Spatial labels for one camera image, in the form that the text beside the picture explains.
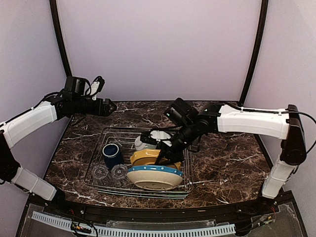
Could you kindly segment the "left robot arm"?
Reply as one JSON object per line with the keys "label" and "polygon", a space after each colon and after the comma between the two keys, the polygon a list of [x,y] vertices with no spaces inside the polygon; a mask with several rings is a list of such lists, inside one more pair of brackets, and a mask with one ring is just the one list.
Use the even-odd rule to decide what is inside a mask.
{"label": "left robot arm", "polygon": [[0,124],[0,179],[12,183],[46,201],[59,215],[66,215],[70,205],[63,200],[62,190],[22,167],[11,152],[19,141],[39,128],[75,114],[108,117],[117,110],[110,99],[98,98],[105,80],[98,76],[93,82],[68,76],[64,88],[52,92],[34,107]]}

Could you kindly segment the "large beige plate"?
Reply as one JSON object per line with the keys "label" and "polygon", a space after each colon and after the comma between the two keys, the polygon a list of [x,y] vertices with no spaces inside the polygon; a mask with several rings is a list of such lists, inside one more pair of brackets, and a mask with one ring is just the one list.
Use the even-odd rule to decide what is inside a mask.
{"label": "large beige plate", "polygon": [[138,188],[154,191],[174,189],[183,180],[183,173],[163,172],[158,170],[138,170],[127,174],[128,179]]}

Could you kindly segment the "blue polka dot plate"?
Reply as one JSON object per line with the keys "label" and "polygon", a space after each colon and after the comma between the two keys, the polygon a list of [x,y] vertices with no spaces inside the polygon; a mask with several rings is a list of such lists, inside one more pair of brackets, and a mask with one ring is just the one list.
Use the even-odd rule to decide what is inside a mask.
{"label": "blue polka dot plate", "polygon": [[133,166],[130,169],[128,169],[128,173],[134,172],[134,171],[159,171],[159,172],[175,174],[180,177],[184,176],[184,173],[176,168],[161,166],[161,165],[138,165],[138,166]]}

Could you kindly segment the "yellow plate with white rings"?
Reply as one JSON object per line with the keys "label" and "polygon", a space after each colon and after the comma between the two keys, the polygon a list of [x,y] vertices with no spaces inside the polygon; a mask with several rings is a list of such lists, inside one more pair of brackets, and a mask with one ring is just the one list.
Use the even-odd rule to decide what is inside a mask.
{"label": "yellow plate with white rings", "polygon": [[[159,152],[160,150],[157,150],[157,149],[144,149],[141,151],[135,151],[134,154],[130,157],[131,165],[132,166],[154,165],[159,155]],[[163,166],[180,169],[181,164],[182,164],[181,162],[178,162],[175,164],[163,165]]]}

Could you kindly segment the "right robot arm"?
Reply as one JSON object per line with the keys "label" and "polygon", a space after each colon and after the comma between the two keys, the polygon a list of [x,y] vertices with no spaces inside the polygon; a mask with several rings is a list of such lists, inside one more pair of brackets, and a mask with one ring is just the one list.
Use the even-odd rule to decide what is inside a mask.
{"label": "right robot arm", "polygon": [[281,140],[281,153],[262,186],[262,195],[253,201],[252,210],[263,214],[294,170],[307,158],[305,135],[294,105],[286,109],[259,110],[237,107],[228,102],[207,103],[201,111],[177,98],[164,112],[179,130],[161,147],[158,160],[182,159],[181,152],[208,133],[241,132]]}

